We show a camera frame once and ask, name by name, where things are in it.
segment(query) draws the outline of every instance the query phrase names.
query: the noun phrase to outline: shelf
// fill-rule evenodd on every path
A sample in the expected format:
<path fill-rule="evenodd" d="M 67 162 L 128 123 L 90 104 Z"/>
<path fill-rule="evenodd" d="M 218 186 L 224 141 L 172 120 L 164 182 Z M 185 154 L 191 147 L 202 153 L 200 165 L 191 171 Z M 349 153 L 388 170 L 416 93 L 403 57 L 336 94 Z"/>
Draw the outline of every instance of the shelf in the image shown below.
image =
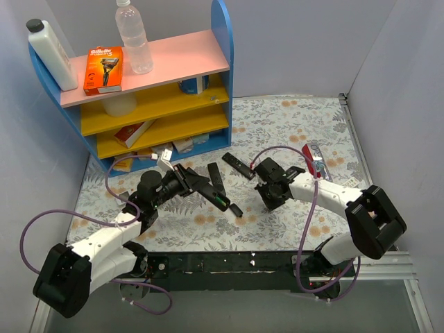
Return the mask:
<path fill-rule="evenodd" d="M 117 132 L 116 130 L 99 133 L 97 135 L 97 155 L 103 159 L 176 139 L 220 130 L 228 126 L 222 106 L 213 105 L 156 120 L 129 149 L 117 143 L 113 136 Z"/>
<path fill-rule="evenodd" d="M 194 146 L 193 150 L 188 153 L 179 154 L 174 149 L 173 155 L 171 157 L 171 161 L 175 162 L 177 160 L 181 160 L 181 159 L 184 159 L 187 157 L 191 157 L 191 156 L 195 156 L 195 155 L 199 155 L 199 154 L 203 154 L 203 153 L 208 153 L 210 151 L 215 151 L 216 149 L 226 148 L 229 146 L 230 145 L 228 144 L 227 137 L 223 133 L 216 134 L 216 135 L 210 135 L 210 140 L 208 140 L 208 142 Z M 110 158 L 110 159 L 107 159 L 104 161 L 106 163 L 107 168 L 109 168 L 111 166 L 111 164 L 114 162 L 114 159 Z M 156 165 L 156 161 L 152 161 L 152 160 L 141 161 L 139 159 L 135 159 L 133 166 L 131 167 L 131 172 L 155 167 L 155 165 Z M 127 173 L 122 172 L 122 171 L 112 170 L 110 175 L 111 175 L 111 177 L 114 177 L 114 176 L 123 175 L 123 174 L 127 174 Z"/>
<path fill-rule="evenodd" d="M 142 75 L 134 73 L 123 48 L 122 91 L 110 94 L 86 96 L 83 91 L 83 81 L 87 56 L 72 58 L 71 64 L 78 73 L 78 88 L 61 92 L 61 106 L 67 108 L 126 92 L 229 70 L 227 60 L 211 30 L 156 40 L 149 42 L 149 45 L 154 62 L 153 70 Z"/>
<path fill-rule="evenodd" d="M 184 94 L 177 83 L 141 90 L 135 94 L 136 110 L 123 117 L 108 116 L 100 101 L 83 104 L 82 135 L 93 135 L 150 119 L 228 102 L 228 94 L 218 74 L 210 76 L 210 86 L 199 95 Z"/>

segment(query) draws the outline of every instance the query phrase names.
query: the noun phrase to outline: white bottle cap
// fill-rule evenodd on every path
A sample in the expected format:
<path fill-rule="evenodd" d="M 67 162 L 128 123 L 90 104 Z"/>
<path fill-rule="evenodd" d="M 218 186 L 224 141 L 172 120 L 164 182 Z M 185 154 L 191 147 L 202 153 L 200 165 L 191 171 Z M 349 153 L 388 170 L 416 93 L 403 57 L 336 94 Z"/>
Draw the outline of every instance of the white bottle cap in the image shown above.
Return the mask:
<path fill-rule="evenodd" d="M 117 5 L 119 7 L 126 7 L 131 3 L 130 0 L 117 0 Z"/>

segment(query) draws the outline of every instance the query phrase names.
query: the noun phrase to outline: table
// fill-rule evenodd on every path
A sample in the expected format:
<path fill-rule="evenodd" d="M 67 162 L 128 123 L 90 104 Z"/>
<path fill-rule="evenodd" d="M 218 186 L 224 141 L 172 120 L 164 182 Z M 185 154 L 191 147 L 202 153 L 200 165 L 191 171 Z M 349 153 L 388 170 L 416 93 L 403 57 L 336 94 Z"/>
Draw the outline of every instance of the table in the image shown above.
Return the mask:
<path fill-rule="evenodd" d="M 367 187 L 336 98 L 235 99 L 232 133 L 230 148 L 178 162 L 203 176 L 208 176 L 208 163 L 218 162 L 227 196 L 244 211 L 244 217 L 229 223 L 220 211 L 198 194 L 174 198 L 161 206 L 159 219 L 135 241 L 150 252 L 297 249 L 309 203 L 288 200 L 284 206 L 267 212 L 253 189 L 256 179 L 249 182 L 221 160 L 228 151 L 249 164 L 268 146 L 287 144 L 301 149 L 307 142 L 317 142 L 335 183 L 342 184 L 355 177 L 360 181 L 359 187 Z M 303 159 L 291 151 L 276 150 L 266 156 L 272 157 L 284 169 L 291 165 L 306 168 Z M 117 193 L 134 190 L 141 174 L 143 171 L 111 178 L 110 186 Z M 87 165 L 76 211 L 104 221 L 111 221 L 120 211 L 116 200 L 105 189 L 103 172 L 92 159 Z M 74 218 L 67 243 L 80 241 L 99 228 L 89 221 Z M 313 250 L 331 235 L 345 231 L 348 231 L 345 220 L 316 208 L 304 249 Z"/>

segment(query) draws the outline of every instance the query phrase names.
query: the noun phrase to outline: clear water bottle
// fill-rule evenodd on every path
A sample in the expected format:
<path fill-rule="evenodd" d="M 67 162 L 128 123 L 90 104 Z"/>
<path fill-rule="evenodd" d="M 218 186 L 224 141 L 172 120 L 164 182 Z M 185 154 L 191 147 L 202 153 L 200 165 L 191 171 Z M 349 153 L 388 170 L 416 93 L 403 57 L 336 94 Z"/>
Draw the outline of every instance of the clear water bottle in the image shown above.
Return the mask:
<path fill-rule="evenodd" d="M 117 28 L 130 58 L 131 68 L 137 74 L 148 73 L 153 69 L 153 59 L 140 13 L 130 0 L 117 0 L 117 5 Z"/>

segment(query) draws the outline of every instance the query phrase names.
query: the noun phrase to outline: bottle cap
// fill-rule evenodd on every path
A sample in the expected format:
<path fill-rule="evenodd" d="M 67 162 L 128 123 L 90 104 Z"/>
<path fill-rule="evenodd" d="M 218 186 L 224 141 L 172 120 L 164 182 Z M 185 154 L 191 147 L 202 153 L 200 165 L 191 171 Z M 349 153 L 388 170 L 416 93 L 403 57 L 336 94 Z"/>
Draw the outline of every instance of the bottle cap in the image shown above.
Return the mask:
<path fill-rule="evenodd" d="M 30 19 L 26 22 L 26 27 L 32 33 L 38 33 L 44 29 L 44 24 L 41 19 Z"/>
<path fill-rule="evenodd" d="M 117 0 L 117 5 L 119 7 L 126 7 L 131 3 L 130 0 Z"/>

